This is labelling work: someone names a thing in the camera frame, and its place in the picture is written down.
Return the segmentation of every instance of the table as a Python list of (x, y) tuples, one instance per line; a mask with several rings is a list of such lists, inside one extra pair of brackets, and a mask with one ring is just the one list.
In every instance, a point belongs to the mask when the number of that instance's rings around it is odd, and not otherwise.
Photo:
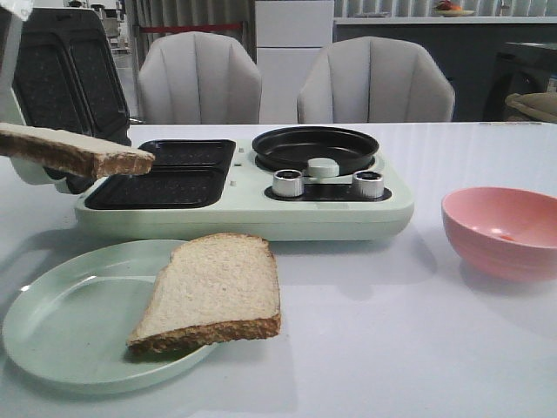
[[(132, 126), (152, 138), (240, 138), (276, 126)], [(415, 193), (381, 242), (276, 242), (283, 329), (219, 346), (128, 394), (58, 392), (0, 349), (0, 416), (81, 418), (549, 417), (557, 411), (557, 287), (496, 280), (449, 246), (442, 197), (472, 185), (557, 195), (557, 125), (347, 125), (373, 135)], [(18, 289), (113, 244), (76, 229), (75, 196), (26, 185), (0, 159), (0, 317)]]

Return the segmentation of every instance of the bread slice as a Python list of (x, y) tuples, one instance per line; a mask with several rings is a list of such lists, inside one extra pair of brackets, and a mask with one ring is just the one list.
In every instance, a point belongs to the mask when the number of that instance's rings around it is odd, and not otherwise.
[(0, 155), (89, 179), (112, 174), (145, 174), (155, 160), (149, 152), (104, 139), (6, 123), (0, 123)]
[(279, 330), (279, 282), (269, 243), (251, 235), (217, 233), (172, 252), (127, 345), (136, 354), (162, 353), (263, 339)]

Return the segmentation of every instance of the bread crust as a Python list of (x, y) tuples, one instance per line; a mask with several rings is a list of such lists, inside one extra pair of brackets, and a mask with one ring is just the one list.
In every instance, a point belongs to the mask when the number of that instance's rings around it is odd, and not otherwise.
[[(184, 328), (173, 329), (160, 334), (149, 335), (144, 338), (138, 338), (138, 328), (128, 337), (126, 345), (134, 354), (142, 354), (146, 352), (165, 353), (180, 349), (192, 349), (209, 345), (215, 342), (227, 342), (231, 340), (260, 340), (270, 338), (280, 333), (281, 313), (280, 313), (280, 288), (276, 270), (276, 260), (272, 253), (269, 242), (257, 235), (246, 233), (215, 233), (206, 235), (197, 239), (192, 239), (184, 246), (188, 246), (196, 241), (221, 240), (227, 238), (255, 239), (264, 244), (265, 256), (271, 259), (274, 265), (274, 279), (276, 283), (276, 292), (278, 296), (278, 304), (276, 313), (268, 318), (257, 318), (250, 320), (226, 320), (214, 322), (211, 324), (190, 326)], [(171, 254), (171, 261), (174, 254), (178, 251), (175, 249)], [(157, 291), (158, 279), (155, 282), (155, 290)], [(151, 303), (146, 308), (144, 317), (151, 314)]]
[[(116, 145), (104, 139), (61, 131), (61, 135), (66, 138), (76, 135), (97, 144), (107, 143), (111, 148), (109, 152), (94, 152), (65, 142), (41, 138), (45, 131), (56, 134), (57, 131), (54, 130), (36, 128), (35, 135), (11, 131), (9, 127), (9, 124), (0, 125), (0, 155), (29, 160), (89, 179), (100, 179), (112, 174), (145, 174), (151, 170), (155, 160), (154, 155), (149, 152)], [(26, 126), (24, 129), (33, 132), (32, 127)]]
[(280, 313), (271, 318), (256, 320), (228, 320), (215, 324), (174, 329), (147, 338), (128, 341), (134, 354), (196, 348), (214, 342), (232, 340), (261, 340), (274, 337), (280, 332)]

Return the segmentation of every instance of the white chair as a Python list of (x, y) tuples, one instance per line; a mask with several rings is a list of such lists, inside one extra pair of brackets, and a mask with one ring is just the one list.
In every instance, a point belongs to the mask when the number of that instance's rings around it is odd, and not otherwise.
[(261, 75), (236, 39), (186, 32), (152, 44), (138, 95), (152, 125), (257, 124)]
[(446, 122), (453, 107), (453, 87), (422, 46), (359, 37), (319, 53), (298, 96), (298, 121)]

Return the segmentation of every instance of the sandwich maker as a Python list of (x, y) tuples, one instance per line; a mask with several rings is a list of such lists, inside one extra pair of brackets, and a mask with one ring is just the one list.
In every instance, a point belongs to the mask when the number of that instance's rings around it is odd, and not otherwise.
[[(13, 88), (27, 125), (131, 143), (122, 87), (92, 10), (35, 9), (23, 24)], [(121, 239), (236, 232), (367, 240), (399, 233), (413, 214), (412, 193), (378, 141), (357, 131), (301, 125), (234, 140), (153, 138), (140, 148), (156, 156), (141, 176), (93, 183), (46, 170), (79, 194), (83, 229)]]

